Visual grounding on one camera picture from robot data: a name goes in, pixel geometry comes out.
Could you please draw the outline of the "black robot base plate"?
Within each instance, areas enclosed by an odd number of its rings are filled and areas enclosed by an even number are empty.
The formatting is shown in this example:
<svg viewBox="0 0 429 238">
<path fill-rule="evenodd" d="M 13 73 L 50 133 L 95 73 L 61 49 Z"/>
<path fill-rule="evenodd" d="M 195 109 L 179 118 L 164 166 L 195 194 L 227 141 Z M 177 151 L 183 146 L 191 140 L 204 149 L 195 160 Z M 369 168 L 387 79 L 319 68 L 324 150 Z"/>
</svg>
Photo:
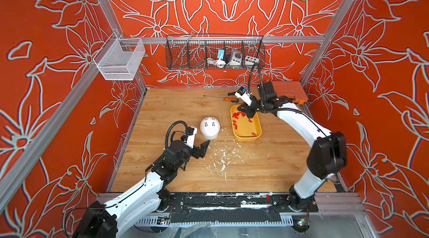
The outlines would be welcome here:
<svg viewBox="0 0 429 238">
<path fill-rule="evenodd" d="M 170 196 L 166 215 L 171 223 L 198 224 L 284 224 L 283 215 L 318 212 L 312 197 L 298 212 L 288 204 L 288 193 L 281 192 L 175 192 Z"/>
</svg>

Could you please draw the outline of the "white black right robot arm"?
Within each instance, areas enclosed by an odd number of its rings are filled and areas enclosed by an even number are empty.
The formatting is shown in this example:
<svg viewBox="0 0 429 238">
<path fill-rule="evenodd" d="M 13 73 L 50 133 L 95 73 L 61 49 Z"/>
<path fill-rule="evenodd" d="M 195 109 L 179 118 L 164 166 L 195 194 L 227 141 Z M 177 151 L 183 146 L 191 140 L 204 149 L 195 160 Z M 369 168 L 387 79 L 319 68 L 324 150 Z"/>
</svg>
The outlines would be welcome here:
<svg viewBox="0 0 429 238">
<path fill-rule="evenodd" d="M 248 118 L 258 113 L 273 115 L 293 128 L 310 147 L 307 169 L 290 187 L 286 200 L 286 205 L 294 212 L 307 209 L 317 190 L 347 166 L 345 135 L 322 127 L 301 111 L 291 98 L 278 96 L 271 82 L 263 82 L 258 63 L 250 69 L 248 86 L 240 87 L 235 96 L 243 101 L 238 110 Z"/>
</svg>

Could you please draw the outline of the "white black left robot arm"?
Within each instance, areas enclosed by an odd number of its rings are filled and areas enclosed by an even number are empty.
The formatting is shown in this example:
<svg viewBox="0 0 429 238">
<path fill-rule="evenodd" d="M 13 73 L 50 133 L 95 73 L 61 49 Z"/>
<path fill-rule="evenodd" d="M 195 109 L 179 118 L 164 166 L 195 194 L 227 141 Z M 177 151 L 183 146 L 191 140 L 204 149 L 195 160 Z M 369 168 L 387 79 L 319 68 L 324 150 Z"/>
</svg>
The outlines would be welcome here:
<svg viewBox="0 0 429 238">
<path fill-rule="evenodd" d="M 148 214 L 170 205 L 166 189 L 185 170 L 191 158 L 203 158 L 210 141 L 194 144 L 198 129 L 184 121 L 174 122 L 165 135 L 163 153 L 145 169 L 144 178 L 117 197 L 93 202 L 74 230 L 74 238 L 119 238 Z"/>
</svg>

